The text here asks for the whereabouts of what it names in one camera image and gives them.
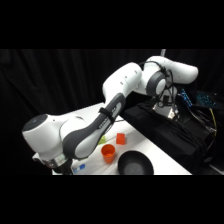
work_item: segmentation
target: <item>black bowl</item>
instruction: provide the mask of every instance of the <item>black bowl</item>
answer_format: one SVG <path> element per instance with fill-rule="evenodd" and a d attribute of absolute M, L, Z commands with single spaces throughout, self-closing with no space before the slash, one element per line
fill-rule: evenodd
<path fill-rule="evenodd" d="M 154 175 L 151 161 L 137 151 L 128 151 L 119 158 L 118 172 L 120 175 Z"/>

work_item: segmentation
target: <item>red cup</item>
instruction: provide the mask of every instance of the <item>red cup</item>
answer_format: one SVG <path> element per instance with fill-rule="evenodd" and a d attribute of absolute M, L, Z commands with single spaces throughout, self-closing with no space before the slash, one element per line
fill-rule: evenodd
<path fill-rule="evenodd" d="M 101 153 L 106 163 L 110 164 L 114 161 L 115 157 L 115 147 L 113 145 L 105 145 Z"/>

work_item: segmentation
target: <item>orange cup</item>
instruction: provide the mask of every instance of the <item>orange cup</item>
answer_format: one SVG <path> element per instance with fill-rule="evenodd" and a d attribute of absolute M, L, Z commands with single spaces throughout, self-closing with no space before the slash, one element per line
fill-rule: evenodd
<path fill-rule="evenodd" d="M 106 163 L 110 164 L 114 161 L 115 157 L 115 147 L 113 145 L 105 145 L 101 153 Z"/>

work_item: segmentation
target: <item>table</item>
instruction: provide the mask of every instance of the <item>table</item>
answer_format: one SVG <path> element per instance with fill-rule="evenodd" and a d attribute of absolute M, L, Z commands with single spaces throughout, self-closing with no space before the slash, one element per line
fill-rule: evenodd
<path fill-rule="evenodd" d="M 82 110 L 75 111 L 75 114 L 80 115 L 87 123 L 91 123 L 104 104 L 100 103 Z M 126 145 L 116 145 L 117 133 L 124 133 L 126 135 Z M 119 157 L 129 151 L 139 151 L 145 154 L 152 162 L 155 175 L 191 175 L 186 169 L 175 162 L 171 157 L 164 153 L 160 148 L 146 139 L 135 128 L 133 128 L 126 121 L 117 122 L 111 130 L 105 135 L 107 143 L 112 144 L 116 148 L 115 160 L 112 164 L 106 164 L 101 155 L 101 149 L 105 144 L 99 145 L 94 153 L 84 161 L 74 161 L 72 167 L 77 168 L 82 164 L 86 168 L 80 170 L 75 175 L 119 175 L 118 159 Z"/>
<path fill-rule="evenodd" d="M 165 121 L 165 117 L 156 115 L 151 110 L 151 104 L 152 102 L 144 102 L 126 110 L 123 113 L 124 119 L 177 163 L 193 172 L 203 161 L 207 148 L 205 139 L 210 133 L 198 121 L 192 119 L 188 111 L 187 114 L 185 113 L 187 109 L 179 106 L 181 114 L 179 120 L 185 129 L 195 136 L 196 145 L 186 139 L 186 134 L 181 127 L 177 126 L 174 129 L 173 125 Z"/>

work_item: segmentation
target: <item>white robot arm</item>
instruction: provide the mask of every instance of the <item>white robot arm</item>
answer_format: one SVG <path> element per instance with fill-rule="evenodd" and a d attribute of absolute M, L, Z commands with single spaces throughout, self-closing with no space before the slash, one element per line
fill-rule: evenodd
<path fill-rule="evenodd" d="M 99 140 L 116 120 L 125 106 L 126 97 L 135 91 L 156 96 L 161 94 L 170 77 L 162 67 L 173 71 L 176 83 L 188 84 L 198 75 L 195 67 L 172 62 L 163 57 L 150 58 L 144 71 L 130 63 L 112 74 L 103 85 L 105 107 L 91 124 L 74 114 L 63 116 L 41 115 L 29 121 L 23 129 L 23 136 L 41 162 L 52 169 L 63 166 L 68 159 L 83 160 L 95 150 Z"/>

